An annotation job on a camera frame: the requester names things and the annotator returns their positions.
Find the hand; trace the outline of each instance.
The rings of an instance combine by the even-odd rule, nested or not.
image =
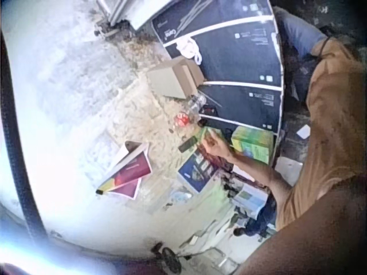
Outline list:
[[[202,145],[204,145],[206,152],[213,156],[220,156],[227,160],[231,158],[233,152],[227,143],[222,140],[222,138],[213,130],[208,129],[208,132],[209,135],[202,140]]]

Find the concrete floor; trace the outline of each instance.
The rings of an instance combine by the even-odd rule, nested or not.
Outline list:
[[[177,249],[228,207],[218,184],[162,210],[186,156],[168,131],[180,105],[150,90],[146,71],[167,58],[155,40],[93,34],[93,0],[2,2],[25,162],[42,220],[62,240],[109,254]],[[95,194],[96,181],[126,140],[150,142],[154,174],[135,201]],[[0,201],[22,217],[1,141]]]

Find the green box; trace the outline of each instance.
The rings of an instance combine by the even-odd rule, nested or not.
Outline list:
[[[269,164],[274,142],[272,132],[238,126],[231,140],[237,151]]]

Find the man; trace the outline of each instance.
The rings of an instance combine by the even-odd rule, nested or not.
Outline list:
[[[278,232],[247,259],[238,274],[351,274],[366,261],[365,75],[337,40],[285,10],[274,9],[301,56],[321,61],[307,106],[311,134],[307,159],[292,188],[262,162],[234,153],[216,133],[203,141],[267,186],[277,202]]]

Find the cable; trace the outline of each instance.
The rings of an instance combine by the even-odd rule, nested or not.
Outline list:
[[[1,32],[1,94],[0,111],[3,125],[5,144],[9,157],[11,173],[19,203],[27,224],[28,232],[35,244],[44,246],[48,243],[47,232],[30,188],[27,170],[23,158],[19,137],[18,122],[15,112],[13,84],[11,81],[10,65],[6,45]]]

